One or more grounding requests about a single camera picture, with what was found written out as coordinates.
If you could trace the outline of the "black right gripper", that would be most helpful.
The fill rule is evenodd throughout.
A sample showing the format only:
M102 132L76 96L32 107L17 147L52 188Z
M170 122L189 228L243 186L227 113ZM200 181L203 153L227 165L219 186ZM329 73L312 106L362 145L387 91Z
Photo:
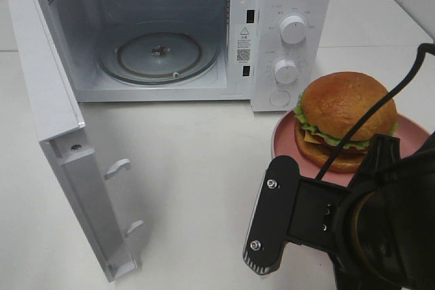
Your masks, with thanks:
M287 240L326 252L368 288L434 288L434 175L375 175L400 159L400 139L374 135L352 187L291 174Z

